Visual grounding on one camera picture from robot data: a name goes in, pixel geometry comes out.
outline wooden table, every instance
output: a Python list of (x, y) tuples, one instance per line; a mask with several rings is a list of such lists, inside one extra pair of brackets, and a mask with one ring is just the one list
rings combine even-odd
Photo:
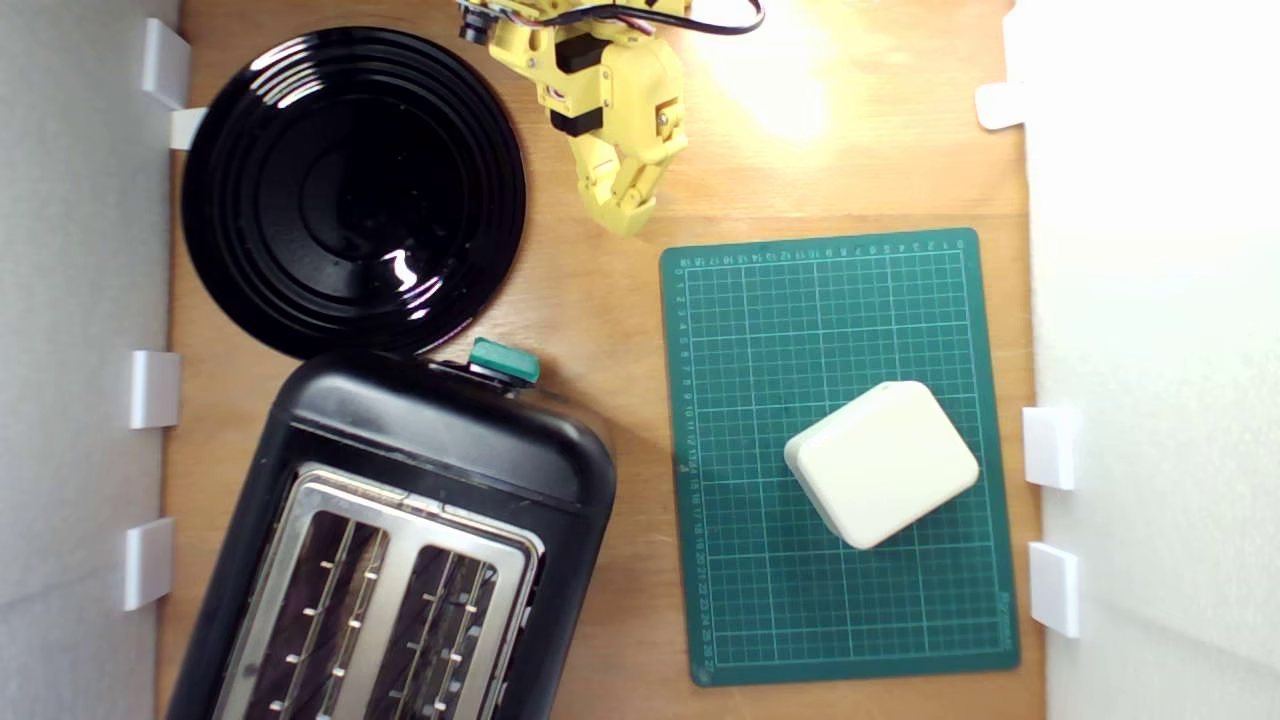
[[(730, 0), (717, 0), (728, 3)], [(710, 0), (701, 0), (712, 6)], [(1043, 637), (1027, 614), (1021, 550), (1039, 537), (1023, 482), (1019, 409), (1032, 402), (1027, 190), (1020, 131), (978, 128), (973, 90), (1004, 77), (1010, 0), (767, 0), (745, 38), (671, 32), (686, 64), (690, 149), (639, 240), (579, 210), (566, 143), (532, 87), (456, 40), (449, 0), (186, 0), (191, 102), (293, 35), (379, 24), (444, 42), (480, 68), (517, 126), (530, 181), (516, 268), (472, 333), (538, 352), (549, 383), (613, 427), (618, 497), (557, 698), (559, 719), (1041, 717)], [(175, 159), (180, 177), (182, 158)], [(987, 307), (1019, 579), (1023, 664), (1012, 673), (698, 689), (689, 680), (669, 466), (658, 254), (672, 245), (972, 225)], [(161, 603), (159, 701), (187, 644), (268, 405), (293, 360), (211, 302), (175, 238), (173, 348), (186, 377), (169, 436), (165, 514), (174, 591)]]

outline black round plate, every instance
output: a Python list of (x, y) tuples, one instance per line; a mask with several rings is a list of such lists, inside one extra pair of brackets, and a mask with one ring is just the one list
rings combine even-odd
[(294, 357), (420, 352), (498, 290), (525, 223), (509, 122), (481, 77), (403, 32), (284, 42), (218, 95), (187, 158), (191, 259), (218, 305)]

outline robotic arm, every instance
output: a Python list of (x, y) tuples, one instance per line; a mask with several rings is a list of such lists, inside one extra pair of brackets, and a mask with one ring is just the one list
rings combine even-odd
[(687, 18), (692, 0), (460, 0), (461, 36), (538, 86), (556, 129), (570, 138), (579, 193), (599, 224), (621, 234), (653, 215), (654, 192), (687, 145), (684, 73), (663, 23), (742, 35), (764, 20), (759, 0), (746, 26)]

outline black cable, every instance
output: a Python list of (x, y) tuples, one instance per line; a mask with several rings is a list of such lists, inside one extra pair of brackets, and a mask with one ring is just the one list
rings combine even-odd
[(681, 29), (691, 29), (694, 32), (705, 32), (708, 35), (746, 35), (764, 23), (764, 8), (760, 5), (760, 0), (746, 1), (755, 9), (755, 18), (745, 26), (719, 26), (695, 20), (684, 15), (672, 15), (669, 13), (659, 13), (648, 8), (630, 8), (627, 5), (616, 5), (612, 3), (608, 5), (588, 5), (585, 8), (568, 10), (556, 15), (554, 18), (541, 20), (541, 24), (567, 26), (580, 23), (582, 20), (612, 20), (627, 17), (637, 20), (648, 20), (652, 23), (678, 27)]

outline cutting mat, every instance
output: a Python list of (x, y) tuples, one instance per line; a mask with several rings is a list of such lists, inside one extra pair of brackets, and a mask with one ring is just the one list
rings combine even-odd
[[(1018, 665), (977, 234), (677, 247), (662, 288), (694, 682)], [(782, 448), (886, 379), (932, 388), (982, 475), (858, 551), (826, 529)]]

